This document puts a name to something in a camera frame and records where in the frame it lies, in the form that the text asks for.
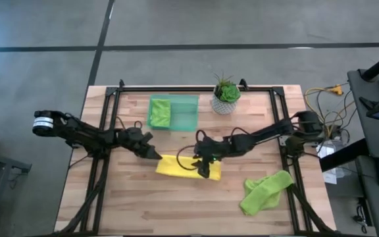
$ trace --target green cloth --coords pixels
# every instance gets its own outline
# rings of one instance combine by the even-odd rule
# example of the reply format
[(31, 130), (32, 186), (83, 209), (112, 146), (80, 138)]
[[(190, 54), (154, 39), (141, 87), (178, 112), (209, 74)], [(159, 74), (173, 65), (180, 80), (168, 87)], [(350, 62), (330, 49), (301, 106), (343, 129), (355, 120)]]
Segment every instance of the green cloth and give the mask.
[(151, 125), (168, 128), (170, 126), (170, 100), (153, 99), (151, 105)]
[(243, 184), (245, 198), (240, 203), (242, 211), (245, 215), (255, 215), (261, 210), (277, 207), (280, 192), (290, 184), (293, 184), (293, 180), (286, 171), (259, 180), (247, 179)]

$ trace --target yellow cloth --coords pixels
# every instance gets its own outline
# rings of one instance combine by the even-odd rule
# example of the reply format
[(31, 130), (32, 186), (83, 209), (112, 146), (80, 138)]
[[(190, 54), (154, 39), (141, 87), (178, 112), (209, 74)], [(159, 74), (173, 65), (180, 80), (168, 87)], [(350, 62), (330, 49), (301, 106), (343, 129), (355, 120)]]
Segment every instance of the yellow cloth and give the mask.
[[(191, 164), (195, 163), (197, 159), (193, 157), (183, 157), (179, 156), (179, 162), (181, 162), (183, 167), (191, 168)], [(159, 174), (178, 176), (184, 178), (203, 178), (197, 173), (197, 169), (193, 171), (187, 171), (179, 166), (176, 161), (175, 155), (162, 155), (162, 159), (157, 164), (156, 172)], [(220, 180), (222, 170), (220, 168), (220, 162), (215, 161), (213, 164), (210, 164), (210, 177), (211, 180)]]

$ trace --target wooden table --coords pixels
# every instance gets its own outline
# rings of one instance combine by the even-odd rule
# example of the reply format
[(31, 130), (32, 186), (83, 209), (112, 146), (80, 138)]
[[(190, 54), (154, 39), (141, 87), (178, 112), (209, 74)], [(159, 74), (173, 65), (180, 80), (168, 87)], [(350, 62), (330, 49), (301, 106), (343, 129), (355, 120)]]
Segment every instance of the wooden table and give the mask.
[[(82, 120), (96, 127), (99, 126), (105, 88), (89, 87), (82, 113)], [(305, 110), (300, 86), (284, 86), (284, 90), (290, 115)], [(195, 132), (151, 130), (145, 125), (151, 94), (120, 94), (118, 116), (125, 126), (142, 121), (143, 132), (150, 131), (154, 135), (150, 144), (155, 145), (160, 154), (175, 155), (181, 147), (193, 145)], [(198, 129), (204, 129), (216, 140), (229, 135), (235, 126), (254, 132), (274, 123), (268, 93), (242, 92), (231, 115), (213, 112), (211, 92), (189, 94), (199, 95)], [(78, 149), (71, 162), (85, 155), (83, 149)], [(323, 221), (335, 229), (317, 158), (305, 156), (299, 162), (307, 199)], [(254, 217), (245, 216), (239, 208), (246, 178), (258, 179), (282, 169), (277, 140), (258, 145), (243, 157), (224, 159), (219, 182), (157, 174), (156, 165), (156, 161), (138, 158), (123, 148), (113, 150), (99, 234), (293, 234), (286, 191), (277, 208), (261, 211)], [(83, 203), (90, 167), (91, 158), (88, 158), (69, 170), (55, 230), (64, 227)], [(297, 204), (300, 226), (304, 230), (301, 208)], [(93, 220), (92, 211), (88, 228)]]

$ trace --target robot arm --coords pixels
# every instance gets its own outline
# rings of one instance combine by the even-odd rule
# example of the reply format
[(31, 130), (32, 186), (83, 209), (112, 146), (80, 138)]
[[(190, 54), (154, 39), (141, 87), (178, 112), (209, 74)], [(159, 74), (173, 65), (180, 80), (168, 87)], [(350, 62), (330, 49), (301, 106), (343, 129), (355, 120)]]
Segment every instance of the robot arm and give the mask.
[[(296, 124), (299, 125), (299, 128), (297, 130), (293, 129), (294, 125), (291, 121), (294, 117), (298, 118)], [(289, 136), (286, 140), (287, 155), (299, 155), (299, 153), (303, 152), (303, 144), (316, 140), (322, 133), (322, 127), (316, 113), (303, 111), (296, 113), (292, 118), (283, 119), (276, 124), (251, 134), (244, 131), (244, 134), (233, 135), (234, 131), (232, 131), (230, 136), (223, 137), (223, 141), (221, 142), (214, 141), (202, 130), (197, 131), (194, 158), (201, 158), (201, 160), (195, 162), (193, 166), (197, 167), (198, 174), (204, 178), (208, 178), (210, 175), (210, 163), (221, 161), (225, 157), (242, 156), (251, 151), (256, 145), (279, 136)], [(204, 135), (202, 140), (198, 138), (200, 133)]]
[(148, 144), (153, 135), (149, 132), (143, 134), (141, 127), (100, 130), (59, 111), (36, 111), (34, 116), (34, 134), (64, 138), (69, 146), (82, 146), (89, 155), (103, 155), (107, 149), (124, 147), (141, 158), (162, 159), (155, 147)]

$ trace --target black cable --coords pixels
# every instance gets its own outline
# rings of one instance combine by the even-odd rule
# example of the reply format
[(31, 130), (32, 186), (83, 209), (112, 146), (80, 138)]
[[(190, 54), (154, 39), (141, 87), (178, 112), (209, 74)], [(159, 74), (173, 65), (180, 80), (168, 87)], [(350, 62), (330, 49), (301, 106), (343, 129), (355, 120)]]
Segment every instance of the black cable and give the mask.
[(355, 174), (358, 174), (358, 175), (361, 175), (361, 176), (365, 176), (365, 177), (369, 177), (369, 178), (373, 178), (373, 179), (375, 179), (375, 177), (373, 177), (373, 176), (366, 175), (366, 174), (361, 174), (361, 173), (359, 173), (359, 172), (353, 171), (353, 170), (348, 169), (348, 168), (345, 168), (345, 167), (337, 167), (337, 168), (345, 169), (345, 170), (347, 170), (347, 171), (354, 172)]
[(349, 144), (349, 142), (350, 142), (350, 133), (349, 133), (349, 131), (348, 131), (347, 129), (344, 129), (344, 128), (340, 128), (339, 130), (340, 130), (341, 132), (345, 131), (346, 134), (347, 134), (347, 142), (345, 142), (343, 145), (347, 145), (347, 144)]
[(79, 159), (78, 161), (74, 162), (73, 164), (71, 164), (71, 165), (68, 167), (68, 169), (71, 169), (71, 167), (72, 167), (73, 165), (79, 163), (80, 161), (84, 160), (85, 158), (87, 158), (87, 157), (89, 157), (89, 156), (90, 156), (90, 155), (86, 155), (85, 157), (83, 157), (83, 158)]
[(328, 113), (325, 117), (324, 117), (324, 121), (326, 120), (326, 118), (327, 118), (327, 116), (328, 115), (330, 115), (331, 113), (335, 113), (336, 114), (336, 117), (335, 117), (335, 119), (331, 122), (332, 124), (331, 124), (331, 127), (330, 127), (330, 133), (329, 133), (329, 135), (328, 135), (328, 137), (330, 138), (330, 136), (331, 136), (331, 134), (332, 134), (332, 132), (333, 132), (333, 127), (335, 126), (335, 125), (337, 125), (336, 124), (336, 121), (337, 120), (341, 120), (341, 124), (340, 125), (337, 125), (337, 126), (339, 126), (339, 127), (342, 127), (343, 126), (343, 118), (341, 117), (341, 115), (339, 114), (339, 113), (337, 113), (337, 112), (335, 112), (335, 111), (331, 111), (330, 113)]
[(183, 168), (184, 170), (187, 170), (187, 171), (194, 171), (194, 170), (197, 169), (197, 167), (195, 167), (195, 168), (187, 168), (187, 167), (183, 166), (183, 165), (181, 164), (181, 162), (179, 162), (179, 154), (180, 154), (183, 150), (185, 150), (185, 149), (187, 149), (187, 148), (190, 148), (190, 147), (195, 147), (195, 146), (194, 146), (194, 145), (187, 145), (186, 147), (183, 147), (183, 148), (181, 148), (181, 149), (178, 151), (178, 153), (176, 154), (176, 162), (178, 162), (178, 165), (181, 166), (181, 168)]
[(363, 206), (361, 204), (358, 204), (356, 207), (356, 216), (353, 217), (353, 220), (361, 225), (361, 231), (364, 234), (367, 234), (368, 231), (366, 230), (366, 223), (365, 223), (365, 214), (363, 213)]
[(14, 178), (8, 180), (10, 182), (10, 189), (15, 189), (17, 185), (17, 178), (22, 176), (22, 175), (27, 175), (27, 173), (18, 173)]
[(351, 93), (352, 91), (351, 90), (349, 90), (347, 93), (346, 93), (346, 95), (345, 95), (345, 97), (344, 97), (344, 99), (343, 99), (343, 109), (341, 110), (341, 111), (345, 111), (345, 116), (344, 117), (342, 117), (341, 115), (339, 115), (340, 116), (340, 118), (339, 119), (336, 119), (336, 120), (333, 120), (333, 121), (330, 121), (330, 122), (337, 122), (337, 121), (341, 121), (341, 125), (340, 126), (343, 126), (343, 119), (345, 119), (346, 118), (346, 116), (347, 116), (347, 106), (346, 106), (346, 99), (347, 99), (347, 96)]
[(200, 140), (198, 139), (198, 134), (202, 133), (204, 135), (204, 137), (207, 136), (207, 134), (204, 132), (204, 130), (198, 130), (196, 133), (195, 133), (195, 141), (199, 142)]
[(119, 117), (119, 116), (116, 116), (116, 118), (119, 120), (119, 122), (121, 122), (121, 125), (122, 125), (122, 128), (125, 130), (126, 128), (125, 128), (125, 126), (124, 126), (124, 123), (122, 122), (122, 119)]
[(308, 153), (308, 152), (303, 152), (303, 153), (301, 154), (300, 157), (297, 157), (297, 158), (293, 157), (293, 158), (291, 158), (291, 159), (292, 159), (292, 163), (289, 164), (288, 166), (289, 166), (289, 167), (292, 166), (294, 160), (298, 160), (298, 159), (301, 158), (303, 155), (310, 155), (310, 156), (316, 157), (316, 158), (318, 158), (318, 159), (321, 159), (318, 155), (315, 155), (315, 154), (312, 154), (312, 153)]
[(304, 122), (293, 122), (292, 124), (314, 124), (315, 122), (309, 122), (309, 121), (304, 121)]
[(330, 135), (327, 133), (326, 119), (324, 118), (324, 121), (322, 121), (322, 122), (323, 122), (323, 127), (324, 127), (324, 129), (323, 129), (324, 130), (324, 138), (322, 139), (322, 142), (320, 144), (320, 149), (318, 149), (317, 154), (320, 153), (322, 147), (324, 146), (324, 143), (327, 140), (327, 137), (330, 137)]
[(263, 144), (263, 143), (265, 143), (265, 142), (271, 141), (271, 140), (276, 139), (276, 138), (278, 138), (278, 137), (279, 137), (279, 136), (275, 136), (275, 137), (269, 138), (269, 139), (267, 139), (267, 140), (263, 140), (263, 141), (261, 141), (261, 142), (257, 142), (255, 145)]
[(316, 95), (316, 106), (318, 107), (318, 111), (320, 111), (321, 118), (324, 120), (324, 115), (322, 114), (321, 107), (320, 107), (320, 101), (319, 101), (321, 92), (322, 91), (319, 91), (318, 95)]
[(308, 153), (308, 152), (303, 152), (302, 155), (310, 155), (310, 156), (316, 157), (318, 159), (321, 159), (321, 157), (319, 157), (318, 155), (315, 155), (315, 154), (312, 154), (312, 153)]
[(352, 121), (353, 115), (355, 115), (356, 111), (358, 111), (358, 108), (356, 108), (355, 111), (354, 111), (354, 112), (352, 113), (352, 115), (350, 116), (350, 118), (349, 118), (349, 122), (347, 122), (347, 124), (346, 124), (344, 127), (340, 128), (340, 129), (344, 129), (344, 128), (346, 128), (347, 126), (349, 126), (350, 122)]
[(232, 132), (230, 133), (230, 137), (232, 137), (232, 136), (234, 135), (234, 132), (235, 132), (236, 130), (241, 130), (243, 133), (248, 134), (248, 135), (251, 135), (249, 132), (245, 131), (244, 129), (242, 129), (242, 128), (240, 128), (240, 127), (235, 127), (235, 128), (232, 130)]
[(134, 122), (134, 127), (141, 129), (141, 128), (143, 128), (143, 123), (141, 121), (137, 120)]

